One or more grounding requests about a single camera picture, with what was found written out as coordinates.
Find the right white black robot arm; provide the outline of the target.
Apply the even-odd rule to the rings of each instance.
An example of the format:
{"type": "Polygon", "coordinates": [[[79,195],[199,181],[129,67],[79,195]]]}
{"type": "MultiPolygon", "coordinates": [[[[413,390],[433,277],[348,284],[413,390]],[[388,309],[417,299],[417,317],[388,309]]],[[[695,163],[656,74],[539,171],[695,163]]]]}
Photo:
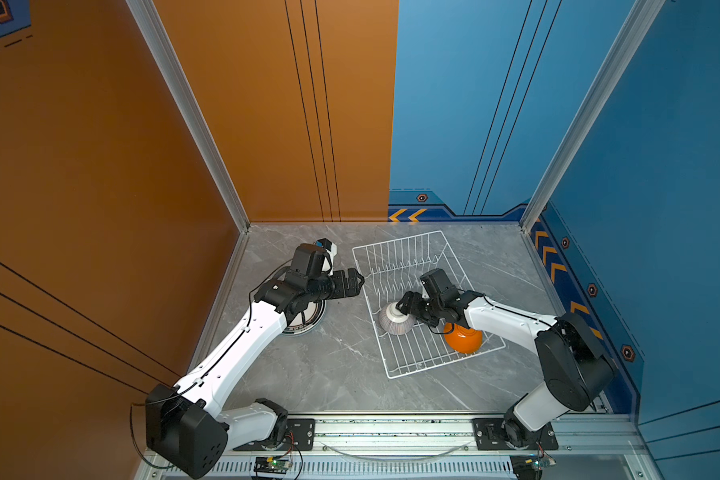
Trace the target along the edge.
{"type": "Polygon", "coordinates": [[[542,315],[516,309],[473,290],[461,290],[442,269],[420,277],[422,293],[407,291],[384,307],[381,318],[397,326],[415,320],[444,322],[445,336],[458,328],[486,332],[537,355],[543,382],[505,413],[504,441],[516,449],[535,445],[551,421],[583,412],[616,376],[618,368],[586,321],[576,313],[542,315]]]}

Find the white wire dish rack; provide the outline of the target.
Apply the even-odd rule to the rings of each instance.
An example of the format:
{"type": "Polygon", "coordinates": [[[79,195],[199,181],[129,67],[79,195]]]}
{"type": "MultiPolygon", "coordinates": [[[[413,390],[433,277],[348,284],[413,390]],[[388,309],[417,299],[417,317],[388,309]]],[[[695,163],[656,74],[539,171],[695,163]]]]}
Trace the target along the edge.
{"type": "Polygon", "coordinates": [[[419,277],[429,270],[442,268],[461,290],[471,290],[472,282],[440,230],[399,239],[357,246],[353,249],[357,270],[365,277],[363,293],[373,323],[386,375],[397,379],[437,367],[502,350],[504,339],[484,333],[480,348],[471,354],[451,348],[441,324],[429,327],[416,322],[404,334],[393,335],[382,328],[379,315],[407,291],[425,294],[419,277]]]}

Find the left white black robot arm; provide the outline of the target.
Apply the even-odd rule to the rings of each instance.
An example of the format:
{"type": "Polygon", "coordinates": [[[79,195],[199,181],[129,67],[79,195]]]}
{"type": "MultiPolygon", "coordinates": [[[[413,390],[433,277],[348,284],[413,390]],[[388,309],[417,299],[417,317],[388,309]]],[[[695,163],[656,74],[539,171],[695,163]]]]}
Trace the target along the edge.
{"type": "Polygon", "coordinates": [[[363,275],[355,268],[336,269],[336,252],[327,239],[300,244],[290,260],[249,292],[247,311],[204,360],[174,385],[153,388],[140,405],[148,449],[200,479],[229,449],[251,442],[276,448],[285,442],[284,407],[267,399],[235,410],[224,405],[258,356],[295,320],[361,293],[363,275]]]}

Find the orange bowl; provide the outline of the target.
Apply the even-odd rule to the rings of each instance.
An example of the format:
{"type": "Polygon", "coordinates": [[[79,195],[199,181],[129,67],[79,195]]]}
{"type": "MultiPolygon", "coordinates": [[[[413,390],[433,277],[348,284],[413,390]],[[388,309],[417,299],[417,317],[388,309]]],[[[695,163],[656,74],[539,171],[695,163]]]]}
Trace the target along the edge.
{"type": "Polygon", "coordinates": [[[483,333],[455,323],[448,323],[444,330],[446,344],[454,351],[465,355],[476,353],[483,344],[483,333]]]}

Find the green rimmed white plate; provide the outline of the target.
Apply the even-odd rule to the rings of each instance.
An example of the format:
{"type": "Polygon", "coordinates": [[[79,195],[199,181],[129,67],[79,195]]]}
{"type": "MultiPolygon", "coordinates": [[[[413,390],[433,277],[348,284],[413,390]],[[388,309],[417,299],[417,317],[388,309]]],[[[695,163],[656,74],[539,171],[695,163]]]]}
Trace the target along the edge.
{"type": "Polygon", "coordinates": [[[283,335],[302,335],[314,329],[323,318],[325,301],[320,300],[308,304],[305,310],[298,313],[283,330],[283,335]]]}

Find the white ribbed bowl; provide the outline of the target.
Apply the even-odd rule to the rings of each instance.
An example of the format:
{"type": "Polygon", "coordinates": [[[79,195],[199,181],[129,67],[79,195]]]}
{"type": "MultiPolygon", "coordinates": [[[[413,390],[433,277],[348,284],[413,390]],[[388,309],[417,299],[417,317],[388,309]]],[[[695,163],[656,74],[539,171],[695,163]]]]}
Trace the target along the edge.
{"type": "Polygon", "coordinates": [[[379,312],[377,323],[384,332],[400,336],[411,331],[417,320],[410,314],[403,314],[395,303],[390,303],[379,312]]]}

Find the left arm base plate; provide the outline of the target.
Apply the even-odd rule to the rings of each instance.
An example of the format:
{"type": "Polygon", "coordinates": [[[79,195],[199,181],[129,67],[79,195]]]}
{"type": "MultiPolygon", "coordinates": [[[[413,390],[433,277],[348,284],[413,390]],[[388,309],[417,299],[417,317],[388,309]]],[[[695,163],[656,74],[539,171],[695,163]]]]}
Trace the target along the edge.
{"type": "Polygon", "coordinates": [[[254,441],[234,448],[238,452],[285,452],[291,447],[291,440],[302,452],[312,451],[315,440],[316,420],[314,418],[296,417],[287,420],[287,428],[284,439],[275,446],[266,441],[254,441]]]}

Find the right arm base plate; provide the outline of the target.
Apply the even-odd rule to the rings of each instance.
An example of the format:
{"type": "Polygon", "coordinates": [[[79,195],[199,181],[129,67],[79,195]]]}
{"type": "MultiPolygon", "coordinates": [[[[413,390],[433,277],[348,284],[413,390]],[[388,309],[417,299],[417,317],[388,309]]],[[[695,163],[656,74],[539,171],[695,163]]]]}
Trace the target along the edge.
{"type": "Polygon", "coordinates": [[[480,451],[534,450],[556,451],[559,443],[550,423],[541,430],[520,435],[513,443],[505,428],[505,421],[498,417],[478,417],[471,420],[473,435],[480,451]]]}

